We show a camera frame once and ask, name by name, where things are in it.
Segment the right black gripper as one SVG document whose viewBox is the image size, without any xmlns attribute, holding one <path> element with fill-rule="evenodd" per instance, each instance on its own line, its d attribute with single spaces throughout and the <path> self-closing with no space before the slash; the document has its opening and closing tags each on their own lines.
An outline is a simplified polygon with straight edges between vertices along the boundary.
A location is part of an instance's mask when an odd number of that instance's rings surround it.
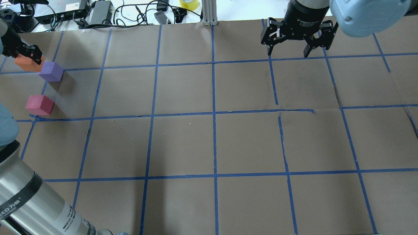
<svg viewBox="0 0 418 235">
<path fill-rule="evenodd" d="M 268 18 L 260 35 L 260 43 L 271 55 L 274 46 L 285 40 L 305 40 L 304 58 L 318 47 L 328 51 L 339 28 L 331 20 L 323 22 L 330 8 L 329 0 L 291 0 L 282 22 Z M 316 38 L 313 34 L 320 32 Z"/>
</svg>

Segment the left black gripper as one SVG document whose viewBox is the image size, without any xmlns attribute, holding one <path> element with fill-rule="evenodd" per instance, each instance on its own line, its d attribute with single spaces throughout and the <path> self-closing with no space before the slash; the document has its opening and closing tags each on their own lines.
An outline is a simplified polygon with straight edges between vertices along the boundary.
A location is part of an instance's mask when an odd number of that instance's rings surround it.
<svg viewBox="0 0 418 235">
<path fill-rule="evenodd" d="M 23 55 L 36 64 L 42 63 L 42 52 L 37 45 L 25 45 L 19 34 L 4 20 L 0 20 L 1 52 L 6 57 Z"/>
</svg>

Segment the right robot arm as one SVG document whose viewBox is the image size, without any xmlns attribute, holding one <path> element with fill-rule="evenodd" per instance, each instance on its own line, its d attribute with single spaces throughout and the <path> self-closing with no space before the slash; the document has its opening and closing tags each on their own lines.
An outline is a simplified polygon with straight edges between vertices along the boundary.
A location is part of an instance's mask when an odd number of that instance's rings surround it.
<svg viewBox="0 0 418 235">
<path fill-rule="evenodd" d="M 367 37 L 392 27 L 416 6 L 413 0 L 291 0 L 282 21 L 267 19 L 260 43 L 271 55 L 277 44 L 304 40 L 306 58 L 313 49 L 329 50 L 338 29 Z"/>
</svg>

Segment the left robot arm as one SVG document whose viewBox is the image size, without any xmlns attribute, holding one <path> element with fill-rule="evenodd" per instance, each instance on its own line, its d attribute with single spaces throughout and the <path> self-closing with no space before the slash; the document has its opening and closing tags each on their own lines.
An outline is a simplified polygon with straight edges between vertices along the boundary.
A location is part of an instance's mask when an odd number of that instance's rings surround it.
<svg viewBox="0 0 418 235">
<path fill-rule="evenodd" d="M 17 121 L 1 106 L 1 224 L 17 235 L 110 235 L 84 219 L 20 159 Z"/>
</svg>

